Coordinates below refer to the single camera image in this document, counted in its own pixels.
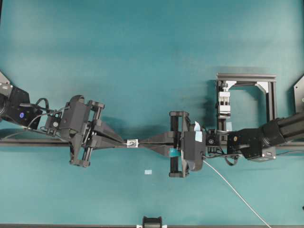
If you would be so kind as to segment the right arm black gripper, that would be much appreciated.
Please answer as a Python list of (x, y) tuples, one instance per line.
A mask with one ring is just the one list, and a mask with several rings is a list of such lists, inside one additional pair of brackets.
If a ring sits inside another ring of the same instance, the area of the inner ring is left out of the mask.
[(170, 157), (171, 178), (185, 178), (191, 171), (200, 171), (203, 166), (204, 133), (201, 125), (191, 122), (189, 113), (171, 111), (172, 132), (164, 132), (147, 139), (139, 144), (165, 157)]

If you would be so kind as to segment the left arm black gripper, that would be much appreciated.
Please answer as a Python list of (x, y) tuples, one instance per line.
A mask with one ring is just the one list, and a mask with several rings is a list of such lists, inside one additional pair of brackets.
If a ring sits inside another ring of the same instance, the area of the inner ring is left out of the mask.
[(93, 100), (85, 103), (82, 95), (75, 95), (67, 102), (58, 131), (69, 143), (71, 165), (89, 167), (93, 149), (126, 147), (120, 135), (106, 122), (98, 120), (104, 107), (103, 103)]

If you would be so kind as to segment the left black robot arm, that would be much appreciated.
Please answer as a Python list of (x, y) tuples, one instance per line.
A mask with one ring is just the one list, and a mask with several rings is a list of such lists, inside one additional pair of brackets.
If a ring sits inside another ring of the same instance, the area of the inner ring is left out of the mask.
[(1, 82), (0, 118), (22, 126), (26, 131), (37, 131), (41, 117), (47, 116), (42, 134), (67, 142), (71, 165), (88, 167), (92, 151), (123, 147), (125, 141), (101, 119), (104, 104), (82, 95), (73, 96), (64, 107), (51, 110), (46, 98), (31, 103), (28, 92)]

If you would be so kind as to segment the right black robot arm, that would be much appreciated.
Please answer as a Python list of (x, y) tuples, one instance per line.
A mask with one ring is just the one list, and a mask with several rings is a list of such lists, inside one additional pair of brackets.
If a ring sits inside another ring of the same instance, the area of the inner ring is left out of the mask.
[[(258, 128), (228, 131), (231, 115), (230, 89), (236, 86), (256, 86), (266, 97), (267, 122)], [(206, 159), (223, 158), (233, 166), (240, 157), (253, 162), (276, 158), (276, 147), (304, 136), (304, 114), (278, 118), (276, 111), (276, 76), (261, 74), (219, 73), (216, 79), (217, 128), (205, 129), (191, 123), (185, 111), (170, 112), (168, 132), (140, 140), (139, 147), (169, 157), (170, 177), (184, 178), (199, 171)]]

